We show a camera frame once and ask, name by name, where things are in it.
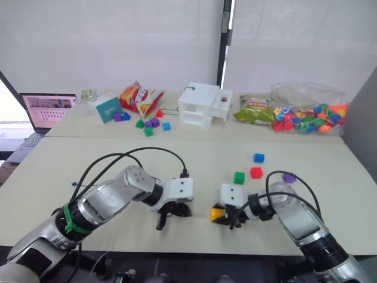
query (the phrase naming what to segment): teal box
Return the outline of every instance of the teal box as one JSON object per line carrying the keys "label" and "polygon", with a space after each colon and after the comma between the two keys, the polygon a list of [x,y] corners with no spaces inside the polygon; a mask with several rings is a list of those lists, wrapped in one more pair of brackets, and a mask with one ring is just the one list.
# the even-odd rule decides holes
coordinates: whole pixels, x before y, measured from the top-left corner
{"label": "teal box", "polygon": [[95,108],[95,112],[103,123],[107,123],[114,119],[115,113],[123,113],[122,107],[119,103],[118,97],[113,94],[104,94],[90,101],[90,104]]}

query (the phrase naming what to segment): laptop screen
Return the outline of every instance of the laptop screen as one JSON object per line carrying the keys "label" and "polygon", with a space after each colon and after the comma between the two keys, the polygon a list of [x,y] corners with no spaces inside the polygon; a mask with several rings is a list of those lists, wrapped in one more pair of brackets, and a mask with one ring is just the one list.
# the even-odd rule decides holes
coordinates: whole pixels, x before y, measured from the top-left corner
{"label": "laptop screen", "polygon": [[74,94],[20,93],[35,131],[54,127],[76,102]]}

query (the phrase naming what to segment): chip bag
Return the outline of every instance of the chip bag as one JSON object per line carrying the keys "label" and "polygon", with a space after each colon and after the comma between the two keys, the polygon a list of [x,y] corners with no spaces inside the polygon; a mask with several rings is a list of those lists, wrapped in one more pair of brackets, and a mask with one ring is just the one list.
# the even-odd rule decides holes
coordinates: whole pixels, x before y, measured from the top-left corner
{"label": "chip bag", "polygon": [[252,124],[273,124],[275,117],[270,107],[271,98],[256,97],[251,94],[241,96],[241,110],[234,114],[235,118],[241,122]]}
{"label": "chip bag", "polygon": [[163,90],[145,90],[136,81],[122,92],[119,102],[123,108],[140,113],[144,117],[153,111],[163,95]]}

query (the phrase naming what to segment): blue block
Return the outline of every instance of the blue block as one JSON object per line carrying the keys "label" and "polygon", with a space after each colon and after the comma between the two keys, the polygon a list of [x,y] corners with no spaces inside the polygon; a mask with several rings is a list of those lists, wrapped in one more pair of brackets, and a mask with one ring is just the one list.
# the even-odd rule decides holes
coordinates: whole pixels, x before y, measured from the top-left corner
{"label": "blue block", "polygon": [[293,124],[298,124],[298,123],[301,123],[301,119],[298,118],[298,117],[295,117],[295,118],[292,119],[292,122],[293,122]]}
{"label": "blue block", "polygon": [[342,116],[340,116],[339,114],[334,114],[333,116],[331,116],[330,120],[332,120],[336,124],[341,120],[341,118]]}
{"label": "blue block", "polygon": [[170,123],[169,122],[163,123],[163,129],[164,131],[170,131],[171,130]]}
{"label": "blue block", "polygon": [[319,114],[319,113],[322,112],[322,108],[320,108],[320,107],[314,107],[313,111],[314,111],[314,113]]}
{"label": "blue block", "polygon": [[130,121],[131,116],[127,112],[124,112],[123,115],[122,115],[122,120],[123,121]]}
{"label": "blue block", "polygon": [[264,154],[260,154],[260,153],[254,154],[254,162],[263,163],[264,162]]}

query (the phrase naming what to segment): silver metal arm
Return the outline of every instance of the silver metal arm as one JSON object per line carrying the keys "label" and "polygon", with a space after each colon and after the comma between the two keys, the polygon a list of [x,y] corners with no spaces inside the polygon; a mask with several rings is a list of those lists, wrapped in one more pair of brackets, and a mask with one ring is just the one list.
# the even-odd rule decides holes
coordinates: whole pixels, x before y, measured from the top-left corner
{"label": "silver metal arm", "polygon": [[[295,194],[286,183],[270,185],[269,192]],[[280,222],[296,246],[309,258],[320,282],[338,283],[354,280],[373,283],[357,260],[343,250],[311,208],[291,196],[271,196],[271,200]],[[260,208],[265,212],[269,210],[267,198],[261,198],[258,203],[250,205],[256,216],[261,213]]]}
{"label": "silver metal arm", "polygon": [[165,203],[192,199],[191,178],[169,180],[159,185],[144,169],[129,166],[113,180],[92,187],[78,200],[64,205],[22,238],[10,251],[7,264],[0,266],[0,283],[38,282],[70,250],[132,200],[144,202],[152,211],[158,212]]}

